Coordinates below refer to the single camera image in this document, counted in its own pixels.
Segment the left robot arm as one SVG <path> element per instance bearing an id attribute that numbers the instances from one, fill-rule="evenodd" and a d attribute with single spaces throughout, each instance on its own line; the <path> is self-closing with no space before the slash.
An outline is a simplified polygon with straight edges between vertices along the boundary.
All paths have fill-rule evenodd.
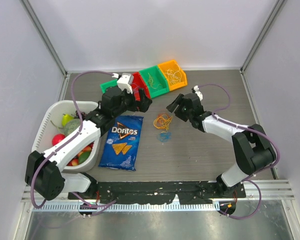
<path id="1" fill-rule="evenodd" d="M 92 199 L 98 190 L 97 181 L 85 172 L 64 173 L 67 164 L 88 144 L 98 141 L 126 111 L 145 113 L 152 100 L 140 88 L 139 100 L 126 89 L 114 86 L 106 90 L 97 107 L 80 118 L 80 126 L 61 142 L 40 153 L 33 151 L 27 160 L 25 182 L 30 186 L 30 199 L 35 193 L 44 201 L 55 199 L 60 193 L 80 194 Z"/>

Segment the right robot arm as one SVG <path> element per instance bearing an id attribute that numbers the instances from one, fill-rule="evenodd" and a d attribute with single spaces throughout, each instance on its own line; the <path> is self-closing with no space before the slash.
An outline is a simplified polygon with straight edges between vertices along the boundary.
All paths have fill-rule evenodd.
<path id="1" fill-rule="evenodd" d="M 220 137 L 233 146 L 235 163 L 216 178 L 216 193 L 223 198 L 242 181 L 274 163 L 277 154 L 259 124 L 240 125 L 205 111 L 196 93 L 179 94 L 166 109 L 193 128 Z"/>

